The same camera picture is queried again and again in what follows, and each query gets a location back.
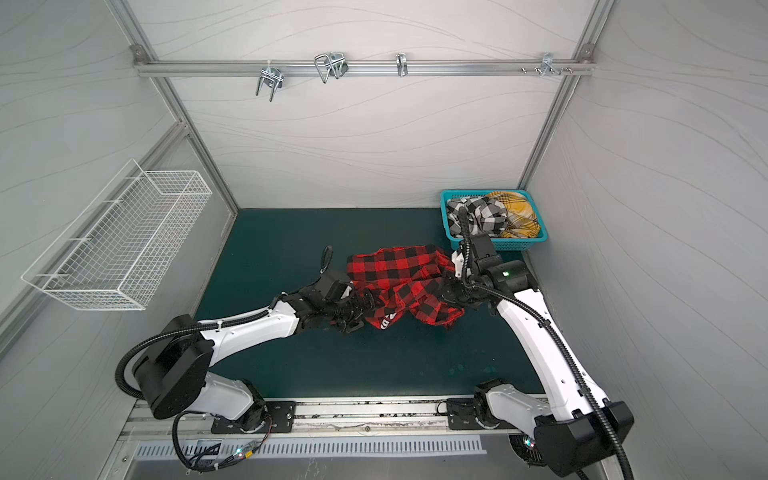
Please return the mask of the red black plaid shirt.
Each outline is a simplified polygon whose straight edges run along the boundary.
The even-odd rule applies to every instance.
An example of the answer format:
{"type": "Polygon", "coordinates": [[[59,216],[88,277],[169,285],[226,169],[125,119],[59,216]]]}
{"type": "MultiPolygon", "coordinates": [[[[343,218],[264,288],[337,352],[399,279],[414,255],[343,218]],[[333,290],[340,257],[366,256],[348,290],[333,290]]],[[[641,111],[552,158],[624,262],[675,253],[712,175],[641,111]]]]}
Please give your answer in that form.
{"type": "Polygon", "coordinates": [[[440,298],[455,278],[451,258],[435,245],[392,247],[352,255],[347,275],[355,290],[374,301],[363,318],[385,330],[410,314],[429,326],[452,327],[465,310],[440,298]]]}

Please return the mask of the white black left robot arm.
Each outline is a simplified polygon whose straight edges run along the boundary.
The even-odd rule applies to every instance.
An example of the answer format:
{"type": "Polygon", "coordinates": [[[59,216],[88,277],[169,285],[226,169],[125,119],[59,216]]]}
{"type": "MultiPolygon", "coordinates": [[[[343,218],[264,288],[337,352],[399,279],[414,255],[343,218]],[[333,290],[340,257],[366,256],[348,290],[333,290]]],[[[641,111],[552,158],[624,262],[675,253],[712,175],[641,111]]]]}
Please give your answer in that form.
{"type": "Polygon", "coordinates": [[[173,318],[160,334],[124,356],[116,381],[124,392],[145,401],[158,420],[196,412],[244,432],[255,431],[268,415],[263,397],[250,382],[215,374],[212,367],[323,321],[353,332],[375,308],[372,294],[355,287],[345,274],[326,271],[312,284],[282,293],[261,309],[205,321],[188,314],[173,318]]]}

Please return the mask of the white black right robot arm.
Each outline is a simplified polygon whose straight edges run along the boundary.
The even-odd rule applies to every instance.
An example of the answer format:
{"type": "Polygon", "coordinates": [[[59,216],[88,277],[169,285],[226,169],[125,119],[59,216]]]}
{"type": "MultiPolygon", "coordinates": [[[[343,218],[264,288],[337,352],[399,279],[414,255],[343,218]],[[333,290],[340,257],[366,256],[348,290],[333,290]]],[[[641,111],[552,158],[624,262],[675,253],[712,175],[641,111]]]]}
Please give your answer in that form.
{"type": "Polygon", "coordinates": [[[546,467],[560,478],[586,478],[586,467],[610,457],[625,479],[634,476],[623,446],[634,416],[594,381],[554,320],[526,265],[504,261],[485,235],[460,240],[452,255],[456,272],[442,293],[461,306],[483,303],[511,328],[531,362],[545,395],[490,380],[474,393],[476,423],[486,429],[511,425],[514,453],[527,465],[546,467]]]}

